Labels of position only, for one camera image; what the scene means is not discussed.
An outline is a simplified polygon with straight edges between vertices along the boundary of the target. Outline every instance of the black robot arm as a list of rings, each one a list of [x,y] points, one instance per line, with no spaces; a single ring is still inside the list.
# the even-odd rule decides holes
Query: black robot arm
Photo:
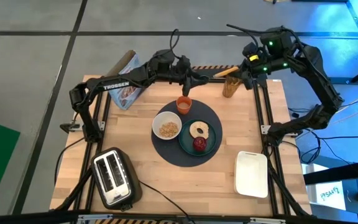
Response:
[[[265,140],[274,146],[279,145],[288,133],[300,133],[305,128],[326,128],[344,101],[324,72],[320,50],[300,42],[297,36],[292,42],[292,35],[295,34],[283,27],[262,32],[260,41],[267,46],[268,53],[265,47],[257,48],[254,43],[247,45],[243,51],[245,59],[240,71],[233,74],[243,79],[246,88],[251,89],[252,82],[259,76],[290,68],[292,72],[308,81],[319,98],[321,105],[316,105],[305,116],[286,123],[273,123],[270,126]]]
[[[71,107],[81,116],[84,124],[82,128],[85,141],[98,142],[101,139],[99,125],[92,119],[89,106],[102,91],[126,86],[147,88],[160,80],[183,85],[182,94],[188,96],[190,88],[208,83],[209,78],[194,72],[189,59],[184,55],[180,57],[176,65],[172,65],[174,60],[171,50],[160,50],[147,63],[128,73],[112,77],[90,78],[70,90]]]

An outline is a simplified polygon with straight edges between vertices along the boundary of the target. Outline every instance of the gray floor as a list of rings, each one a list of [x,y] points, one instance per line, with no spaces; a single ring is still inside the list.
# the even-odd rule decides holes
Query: gray floor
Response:
[[[80,0],[0,0],[0,30],[72,30],[80,4]],[[232,31],[225,26],[227,23],[257,30],[285,25],[297,32],[358,32],[343,3],[288,1],[273,6],[262,0],[89,0],[80,30]],[[68,91],[83,75],[105,74],[129,49],[135,50],[144,62],[156,50],[167,48],[168,41],[169,37],[164,36],[76,38],[24,212],[48,210],[55,161],[67,138],[58,125],[68,122],[73,114]],[[242,60],[243,46],[250,41],[248,37],[183,36],[175,52],[187,55],[193,65],[236,64]],[[302,41],[320,48],[324,69],[330,77],[353,77],[358,73],[358,38],[302,38]],[[0,37],[0,86],[4,85],[0,88],[0,124],[21,132],[0,185],[0,215],[11,209],[67,42],[67,36]],[[296,74],[276,72],[270,78],[283,80],[289,106],[309,108],[318,103],[307,82]],[[338,85],[336,88],[346,99],[345,103],[358,98],[358,86]],[[333,121],[356,111],[358,105],[351,106],[337,114]],[[358,135],[358,116],[317,133],[320,136]],[[303,152],[316,145],[311,134],[297,143]],[[358,161],[358,139],[330,140],[329,143],[337,155]],[[321,154],[334,157],[326,146]]]

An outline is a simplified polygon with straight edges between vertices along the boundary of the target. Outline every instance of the box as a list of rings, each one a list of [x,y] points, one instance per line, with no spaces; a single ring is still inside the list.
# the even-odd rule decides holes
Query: box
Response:
[[[133,50],[129,50],[107,73],[106,76],[108,77],[125,74],[139,66],[141,66],[139,62],[139,56]],[[143,88],[127,86],[119,89],[109,90],[109,94],[120,109],[127,110],[133,104],[133,102],[135,102],[143,90]]]

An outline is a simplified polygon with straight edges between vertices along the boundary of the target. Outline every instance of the wooden tabletop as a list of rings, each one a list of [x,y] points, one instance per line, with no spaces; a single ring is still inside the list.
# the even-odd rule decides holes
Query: wooden tabletop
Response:
[[[290,120],[283,86],[280,80],[267,80],[273,118],[277,122]],[[172,199],[190,215],[271,216],[269,196],[248,197],[234,192],[234,160],[239,151],[262,150],[254,92],[239,87],[232,98],[222,96],[223,84],[210,83],[191,89],[189,97],[210,106],[222,122],[223,139],[217,153],[196,167],[177,167],[162,159],[151,141],[151,125],[158,111],[181,95],[181,86],[158,82],[148,87],[126,111],[111,103],[104,135],[103,150],[118,147],[129,155],[138,178]],[[101,115],[105,97],[102,99]],[[262,90],[260,90],[264,121],[267,122]],[[70,133],[67,145],[83,137],[82,132]],[[286,141],[295,143],[292,138]],[[85,153],[84,141],[63,155],[57,184],[50,208],[59,206],[78,182]],[[295,147],[282,143],[279,147],[285,183],[296,201],[311,213],[305,181]],[[143,196],[127,213],[158,213],[181,215],[165,198],[142,185]],[[85,186],[81,208],[85,207],[88,184]],[[280,191],[275,186],[278,209],[283,213]],[[92,212],[111,213],[94,191]]]

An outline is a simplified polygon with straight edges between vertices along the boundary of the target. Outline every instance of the small orange cup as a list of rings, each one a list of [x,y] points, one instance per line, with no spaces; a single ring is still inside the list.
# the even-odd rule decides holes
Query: small orange cup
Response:
[[[189,113],[191,108],[191,99],[187,96],[181,96],[177,99],[177,110],[181,114]]]

